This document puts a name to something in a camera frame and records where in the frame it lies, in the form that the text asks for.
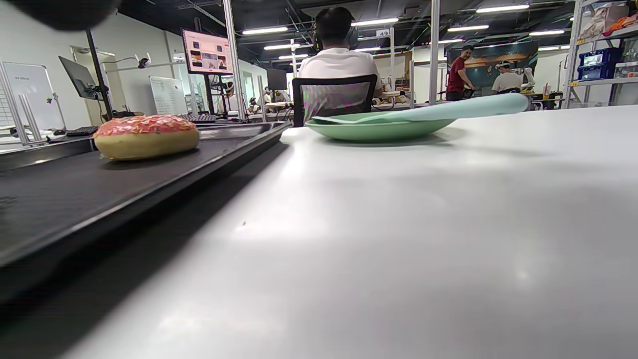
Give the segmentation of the person's right hand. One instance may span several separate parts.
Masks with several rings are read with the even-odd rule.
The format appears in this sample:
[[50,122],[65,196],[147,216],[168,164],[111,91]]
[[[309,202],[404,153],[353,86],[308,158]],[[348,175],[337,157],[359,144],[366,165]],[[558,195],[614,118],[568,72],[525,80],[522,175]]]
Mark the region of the person's right hand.
[[121,0],[2,0],[54,30],[90,30],[114,14]]

